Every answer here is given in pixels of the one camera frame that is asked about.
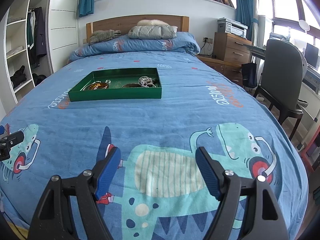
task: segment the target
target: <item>wardrobe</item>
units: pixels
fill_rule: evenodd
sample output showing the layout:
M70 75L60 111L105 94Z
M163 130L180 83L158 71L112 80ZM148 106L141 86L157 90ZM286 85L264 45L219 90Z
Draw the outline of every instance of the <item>wardrobe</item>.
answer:
M6 114L36 86L32 74L49 77L67 64L70 53L78 47L77 4L78 0L14 0L8 9L0 22L0 40L3 40L0 44L0 103ZM38 64L33 64L28 52L28 12L39 7L45 24L42 42L46 55L39 58ZM24 66L26 80L16 86L10 77L21 66Z

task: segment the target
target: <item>round mirror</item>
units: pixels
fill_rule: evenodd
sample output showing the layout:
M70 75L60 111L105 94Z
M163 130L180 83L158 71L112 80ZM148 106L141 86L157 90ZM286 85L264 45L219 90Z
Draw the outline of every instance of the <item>round mirror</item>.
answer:
M305 30L306 32L310 31L310 25L309 25L306 21L300 20L300 21L299 21L299 25L300 25L300 27L301 27L303 30Z

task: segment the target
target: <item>dinosaur print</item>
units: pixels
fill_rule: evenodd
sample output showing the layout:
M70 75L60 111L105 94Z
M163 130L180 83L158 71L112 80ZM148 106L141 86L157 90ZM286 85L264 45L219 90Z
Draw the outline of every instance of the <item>dinosaur print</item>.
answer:
M20 129L24 134L24 140L18 145L11 148L10 159L0 162L0 168L3 170L3 180L9 183L9 177L19 174L23 170L27 170L36 158L40 141L36 139L39 126L31 124L23 129ZM28 160L28 153L32 148L33 143L36 143L36 151L30 162Z
M209 155L225 169L233 170L238 176L252 178L258 174L253 175L248 168L249 160L259 157L268 163L261 154L258 140L268 143L261 137L255 139L242 125L220 124L216 127L216 133L225 155ZM138 145L128 159L121 162L121 166L125 167L122 196L107 192L100 196L97 203L121 204L123 239L151 239L158 218L217 210L219 202L209 194L195 161L196 142L203 134L213 137L211 128L194 132L190 137L191 151ZM276 155L273 152L272 157L270 167L274 169ZM273 169L262 167L258 172L270 180ZM240 228L241 223L241 220L235 220L233 228Z

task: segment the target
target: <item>gray chair backrest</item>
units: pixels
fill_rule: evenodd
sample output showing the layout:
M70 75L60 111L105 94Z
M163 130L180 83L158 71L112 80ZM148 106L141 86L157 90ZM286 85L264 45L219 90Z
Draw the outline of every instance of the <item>gray chair backrest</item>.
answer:
M302 59L290 43L267 42L261 87L289 110L295 110L302 81Z

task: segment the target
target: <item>green tray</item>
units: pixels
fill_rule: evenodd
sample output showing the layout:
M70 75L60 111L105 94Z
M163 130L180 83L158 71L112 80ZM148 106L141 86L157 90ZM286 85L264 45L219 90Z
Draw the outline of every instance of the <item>green tray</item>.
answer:
M128 83L137 83L141 76L157 79L155 88L122 88ZM110 80L108 89L85 90L84 87L95 81ZM119 68L92 71L76 84L69 92L71 102L105 99L142 99L161 98L161 82L157 68Z

